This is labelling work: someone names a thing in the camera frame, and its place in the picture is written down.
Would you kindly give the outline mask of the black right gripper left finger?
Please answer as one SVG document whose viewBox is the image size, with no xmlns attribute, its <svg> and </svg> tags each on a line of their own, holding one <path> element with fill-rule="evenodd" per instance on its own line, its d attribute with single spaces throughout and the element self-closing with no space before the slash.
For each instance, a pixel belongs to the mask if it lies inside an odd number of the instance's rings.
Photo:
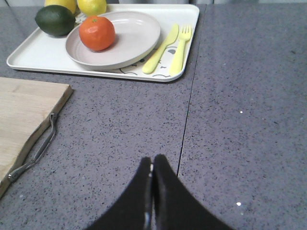
<svg viewBox="0 0 307 230">
<path fill-rule="evenodd" d="M 140 165 L 117 201 L 88 230 L 150 230 L 152 228 L 152 163 Z"/>
</svg>

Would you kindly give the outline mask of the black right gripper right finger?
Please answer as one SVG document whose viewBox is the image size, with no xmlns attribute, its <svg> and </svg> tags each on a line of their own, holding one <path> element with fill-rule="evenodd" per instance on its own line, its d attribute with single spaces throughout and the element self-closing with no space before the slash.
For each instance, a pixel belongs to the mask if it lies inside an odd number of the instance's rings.
<svg viewBox="0 0 307 230">
<path fill-rule="evenodd" d="M 177 178 L 163 154 L 153 163 L 156 228 L 158 230 L 230 230 L 205 209 Z"/>
</svg>

